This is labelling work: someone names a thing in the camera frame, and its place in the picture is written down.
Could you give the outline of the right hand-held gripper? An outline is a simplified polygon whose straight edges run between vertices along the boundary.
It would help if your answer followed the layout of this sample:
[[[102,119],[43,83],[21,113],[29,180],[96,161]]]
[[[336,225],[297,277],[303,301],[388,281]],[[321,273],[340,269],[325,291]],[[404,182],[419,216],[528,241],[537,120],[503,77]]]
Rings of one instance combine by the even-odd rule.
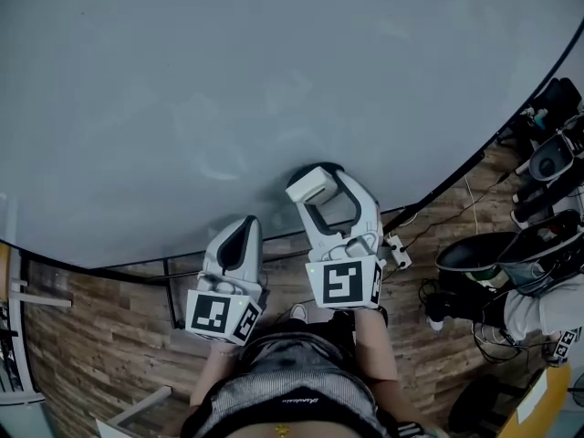
[[[308,280],[319,308],[363,309],[379,305],[384,259],[377,256],[381,215],[374,196],[357,180],[337,172],[344,193],[354,199],[356,220],[343,243],[341,231],[331,229],[313,204],[296,203],[311,250]]]

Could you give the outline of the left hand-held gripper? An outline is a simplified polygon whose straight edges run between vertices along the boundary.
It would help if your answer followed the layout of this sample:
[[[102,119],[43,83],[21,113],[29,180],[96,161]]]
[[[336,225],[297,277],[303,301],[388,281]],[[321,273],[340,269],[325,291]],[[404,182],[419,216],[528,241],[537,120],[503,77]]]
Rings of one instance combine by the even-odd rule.
[[[207,246],[197,286],[187,294],[185,330],[244,346],[264,307],[259,284],[262,229],[253,215],[225,227]]]

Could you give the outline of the white eraser block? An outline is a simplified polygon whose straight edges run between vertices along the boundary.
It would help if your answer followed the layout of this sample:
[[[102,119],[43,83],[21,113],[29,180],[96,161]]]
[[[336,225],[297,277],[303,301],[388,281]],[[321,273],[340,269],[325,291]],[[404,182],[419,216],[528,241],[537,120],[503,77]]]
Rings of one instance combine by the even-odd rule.
[[[287,196],[293,203],[322,205],[339,192],[338,171],[344,171],[344,168],[334,162],[307,165],[289,180]]]

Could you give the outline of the large white board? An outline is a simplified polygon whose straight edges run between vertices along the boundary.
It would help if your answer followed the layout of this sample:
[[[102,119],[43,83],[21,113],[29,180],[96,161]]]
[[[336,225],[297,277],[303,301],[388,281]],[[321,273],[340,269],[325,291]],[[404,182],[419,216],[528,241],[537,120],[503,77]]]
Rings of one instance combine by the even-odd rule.
[[[584,0],[0,0],[0,243],[101,269],[302,229],[335,162],[415,212],[565,64]]]

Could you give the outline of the person's right forearm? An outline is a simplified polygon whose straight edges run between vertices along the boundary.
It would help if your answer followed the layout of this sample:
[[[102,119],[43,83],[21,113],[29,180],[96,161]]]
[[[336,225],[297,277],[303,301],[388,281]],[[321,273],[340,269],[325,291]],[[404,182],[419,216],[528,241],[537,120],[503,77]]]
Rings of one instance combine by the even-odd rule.
[[[377,310],[354,312],[355,350],[361,372],[373,381],[397,381],[398,371],[389,331]]]

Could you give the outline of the person's left forearm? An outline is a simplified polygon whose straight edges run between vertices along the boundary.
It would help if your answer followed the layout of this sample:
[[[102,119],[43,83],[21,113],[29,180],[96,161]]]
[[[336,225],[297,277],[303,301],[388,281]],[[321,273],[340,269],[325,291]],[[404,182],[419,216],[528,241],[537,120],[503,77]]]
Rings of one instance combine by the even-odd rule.
[[[219,381],[229,377],[241,348],[234,344],[212,342],[210,354],[190,396],[190,406],[198,408],[209,390]]]

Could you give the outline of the long white power strip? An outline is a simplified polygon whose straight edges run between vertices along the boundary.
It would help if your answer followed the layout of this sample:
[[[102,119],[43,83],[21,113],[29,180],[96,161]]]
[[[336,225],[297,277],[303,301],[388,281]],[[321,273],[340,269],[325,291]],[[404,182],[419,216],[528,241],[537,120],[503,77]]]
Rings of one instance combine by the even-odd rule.
[[[400,270],[408,268],[412,264],[405,246],[402,244],[402,240],[397,235],[388,235],[385,238],[385,242],[391,250],[391,256],[396,263],[396,266]]]

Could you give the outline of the person's torso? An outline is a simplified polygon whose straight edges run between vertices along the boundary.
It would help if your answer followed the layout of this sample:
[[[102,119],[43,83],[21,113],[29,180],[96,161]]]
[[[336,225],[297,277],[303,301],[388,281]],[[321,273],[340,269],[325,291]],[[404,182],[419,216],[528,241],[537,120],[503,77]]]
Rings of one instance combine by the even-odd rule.
[[[260,330],[241,348],[232,374],[191,407],[179,437],[450,438],[399,381],[361,372],[354,312]]]

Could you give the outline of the grey metal bar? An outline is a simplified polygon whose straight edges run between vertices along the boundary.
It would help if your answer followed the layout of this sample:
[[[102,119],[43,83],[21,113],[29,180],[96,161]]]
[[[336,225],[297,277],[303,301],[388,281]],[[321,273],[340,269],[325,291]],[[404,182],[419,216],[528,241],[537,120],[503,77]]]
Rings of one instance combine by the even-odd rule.
[[[133,404],[129,409],[121,412],[120,414],[114,416],[107,421],[110,426],[120,426],[122,423],[129,421],[135,416],[140,415],[142,412],[149,410],[150,408],[159,405],[168,399],[172,394],[172,388],[170,386],[162,386],[154,393],[150,394],[141,401]]]

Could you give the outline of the black open bag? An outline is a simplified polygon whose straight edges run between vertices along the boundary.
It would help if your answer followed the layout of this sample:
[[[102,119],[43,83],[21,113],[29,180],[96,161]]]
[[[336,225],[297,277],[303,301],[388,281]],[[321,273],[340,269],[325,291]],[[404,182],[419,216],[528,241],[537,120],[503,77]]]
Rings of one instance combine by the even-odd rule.
[[[540,295],[584,271],[584,222],[566,210],[522,230],[496,265],[522,295]]]

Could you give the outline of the wooden table with white legs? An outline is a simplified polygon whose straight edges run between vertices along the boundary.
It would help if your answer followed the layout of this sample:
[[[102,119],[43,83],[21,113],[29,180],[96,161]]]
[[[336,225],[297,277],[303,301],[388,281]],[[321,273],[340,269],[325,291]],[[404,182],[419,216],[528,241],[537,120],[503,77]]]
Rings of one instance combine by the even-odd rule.
[[[27,294],[20,264],[18,252],[0,243],[0,407],[45,400],[37,391],[28,365],[23,305],[72,307],[67,299]]]

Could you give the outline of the black office chair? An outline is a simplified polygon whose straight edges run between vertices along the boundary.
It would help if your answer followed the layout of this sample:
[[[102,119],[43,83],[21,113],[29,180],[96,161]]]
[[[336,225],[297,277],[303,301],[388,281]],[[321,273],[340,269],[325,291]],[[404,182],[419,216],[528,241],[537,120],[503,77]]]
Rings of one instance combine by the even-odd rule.
[[[582,96],[569,78],[552,78],[521,112],[524,134],[541,143],[579,113]]]

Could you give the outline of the yellow table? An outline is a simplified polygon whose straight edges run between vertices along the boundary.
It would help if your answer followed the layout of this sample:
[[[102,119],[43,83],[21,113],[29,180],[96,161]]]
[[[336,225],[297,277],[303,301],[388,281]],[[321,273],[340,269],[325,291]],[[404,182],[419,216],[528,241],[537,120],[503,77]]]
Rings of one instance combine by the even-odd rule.
[[[546,438],[568,394],[571,367],[547,367],[528,389],[496,438]]]

